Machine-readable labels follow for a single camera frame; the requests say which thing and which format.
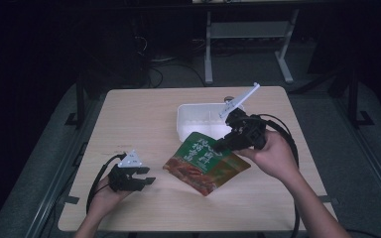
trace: white plastic bracket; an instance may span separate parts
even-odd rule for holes
[[[128,167],[141,167],[142,162],[141,159],[138,157],[138,154],[135,152],[135,150],[132,150],[129,152],[125,158],[119,164],[117,164],[117,167],[119,168],[128,168]]]
[[[258,89],[259,83],[255,82],[253,87],[246,91],[245,93],[235,97],[233,100],[226,101],[224,108],[219,112],[219,117],[222,119],[228,115],[231,111],[239,107],[253,92]]]

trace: white box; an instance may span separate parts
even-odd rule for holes
[[[177,130],[183,142],[192,132],[199,132],[215,140],[231,132],[219,112],[225,103],[183,104],[178,108]]]

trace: table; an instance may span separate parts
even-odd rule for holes
[[[145,166],[151,168],[145,177],[157,179],[122,201],[103,219],[99,229],[132,232],[292,230],[295,219],[292,197],[278,180],[265,175],[247,159],[250,169],[207,197],[162,169],[181,145],[176,129],[180,105],[222,102],[225,96],[237,96],[248,88],[110,91],[69,193],[79,200],[77,204],[65,204],[59,229],[78,228],[85,216],[89,189],[101,166],[115,154],[136,150]],[[287,124],[299,149],[302,174],[317,195],[326,195],[285,90],[261,86],[243,106],[247,114],[272,114]],[[334,215],[331,204],[325,206]]]

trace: food package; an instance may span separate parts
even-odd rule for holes
[[[216,141],[192,132],[163,169],[207,196],[250,165],[226,150],[215,152]]]

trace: human arm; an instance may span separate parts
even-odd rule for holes
[[[312,237],[350,237],[300,173],[286,140],[278,132],[268,130],[265,136],[267,143],[262,150],[244,149],[237,153],[251,159],[263,172],[283,183]]]
[[[96,194],[89,206],[88,213],[76,231],[74,238],[94,237],[98,225],[104,216],[110,213],[120,201],[132,193],[132,191],[126,190],[115,192],[108,186],[108,183],[108,177],[105,177],[98,183]]]

